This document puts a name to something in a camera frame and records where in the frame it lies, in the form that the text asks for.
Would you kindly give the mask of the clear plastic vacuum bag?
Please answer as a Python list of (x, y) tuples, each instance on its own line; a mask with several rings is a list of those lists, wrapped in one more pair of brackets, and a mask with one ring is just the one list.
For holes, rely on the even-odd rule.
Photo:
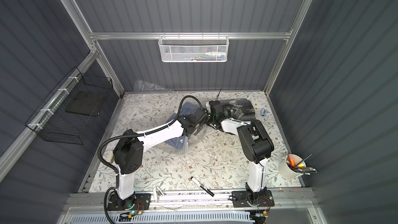
[(139, 132), (138, 139), (144, 142), (144, 152), (154, 147), (166, 151), (187, 153), (189, 139), (201, 131), (207, 120), (207, 109), (196, 97), (186, 95), (165, 124)]

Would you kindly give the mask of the blue checked shirt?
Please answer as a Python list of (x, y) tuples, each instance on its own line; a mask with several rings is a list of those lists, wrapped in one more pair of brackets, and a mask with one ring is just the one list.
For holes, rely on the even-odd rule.
[[(192, 115), (193, 113), (195, 113), (195, 111), (197, 109), (198, 109), (197, 105), (190, 103), (190, 102), (184, 102), (182, 105), (182, 108), (180, 110), (179, 117), (186, 116), (186, 115)], [(172, 139), (165, 141), (165, 143), (176, 148), (176, 149), (182, 150), (184, 148), (185, 140), (188, 141), (190, 139), (190, 136), (191, 135), (188, 134), (188, 135), (183, 135), (181, 137), (172, 138)]]

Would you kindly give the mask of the black white plaid shirt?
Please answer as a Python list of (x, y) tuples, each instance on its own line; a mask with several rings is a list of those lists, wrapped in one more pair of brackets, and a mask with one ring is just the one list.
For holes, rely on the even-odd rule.
[(232, 117), (241, 121), (256, 119), (256, 111), (248, 99), (231, 99), (220, 101), (226, 117)]

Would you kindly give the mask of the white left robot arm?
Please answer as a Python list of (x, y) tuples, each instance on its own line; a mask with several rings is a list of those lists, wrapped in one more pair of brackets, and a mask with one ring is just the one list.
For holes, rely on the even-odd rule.
[[(191, 98), (199, 104), (199, 108), (191, 115), (182, 115), (181, 110), (186, 99)], [(150, 148), (170, 139), (191, 136), (200, 132), (202, 126), (209, 121), (210, 113), (194, 96), (182, 98), (175, 117), (167, 123), (147, 131), (127, 133), (114, 136), (104, 141), (97, 150), (99, 161), (116, 173), (115, 191), (120, 200), (125, 200), (135, 194), (134, 181), (137, 171), (143, 161), (143, 154)], [(103, 149), (111, 142), (119, 141), (113, 150), (114, 163), (103, 157)]]

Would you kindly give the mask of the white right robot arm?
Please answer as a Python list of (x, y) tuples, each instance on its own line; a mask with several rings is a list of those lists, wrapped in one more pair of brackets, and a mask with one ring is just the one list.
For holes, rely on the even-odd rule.
[(256, 111), (248, 99), (213, 100), (206, 103), (210, 111), (209, 125), (218, 131), (239, 138), (243, 154), (249, 161), (246, 189), (253, 193), (265, 190), (265, 169), (274, 144), (256, 118)]

